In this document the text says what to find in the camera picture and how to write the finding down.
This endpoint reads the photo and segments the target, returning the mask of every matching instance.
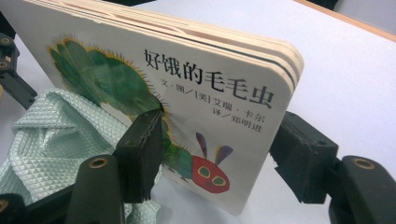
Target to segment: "board book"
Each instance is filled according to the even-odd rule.
[[[130,125],[163,104],[163,173],[240,214],[303,71],[290,44],[92,0],[0,0],[53,84]]]

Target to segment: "white wall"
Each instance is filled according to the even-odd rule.
[[[395,0],[338,0],[334,11],[396,34]]]

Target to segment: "wooden edge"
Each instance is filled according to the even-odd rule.
[[[348,16],[344,16],[343,14],[331,11],[331,10],[325,8],[325,7],[318,6],[318,5],[314,4],[314,3],[308,2],[306,0],[294,0],[294,1],[305,5],[306,7],[312,7],[313,9],[315,9],[317,11],[320,11],[320,12],[323,12],[323,13],[329,15],[329,16],[332,16],[332,17],[340,20],[340,21],[344,21],[346,23],[349,23],[349,24],[352,24],[354,26],[357,26],[357,27],[359,27],[359,28],[361,28],[361,29],[363,29],[365,31],[368,31],[368,32],[370,32],[372,34],[379,35],[379,36],[382,36],[382,37],[384,37],[384,38],[386,38],[386,39],[388,39],[390,41],[396,42],[396,35],[393,35],[393,34],[391,34],[389,32],[386,32],[384,30],[376,28],[376,27],[374,27],[372,25],[369,25],[369,24],[361,22],[361,21],[354,20],[354,19],[352,19],[352,18],[350,18]]]

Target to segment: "light green cloth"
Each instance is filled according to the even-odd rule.
[[[18,193],[29,204],[73,184],[79,165],[111,154],[126,130],[79,95],[44,92],[14,124],[15,138],[0,169],[0,194]],[[153,201],[125,204],[127,223],[155,223],[159,208]]]

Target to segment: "caterpillar illustration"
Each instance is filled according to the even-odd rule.
[[[96,105],[108,104],[119,110],[130,120],[143,112],[160,108],[161,102],[152,93],[141,70],[120,55],[105,52],[97,47],[85,47],[73,37],[59,41],[49,48],[49,54],[59,70],[64,85],[70,91],[84,96]],[[200,134],[196,139],[204,157],[190,152],[171,141],[168,114],[163,118],[163,163],[176,170],[181,177],[192,179],[199,187],[211,193],[229,190],[230,181],[218,165],[233,149],[219,147],[215,163],[206,159],[206,141]]]

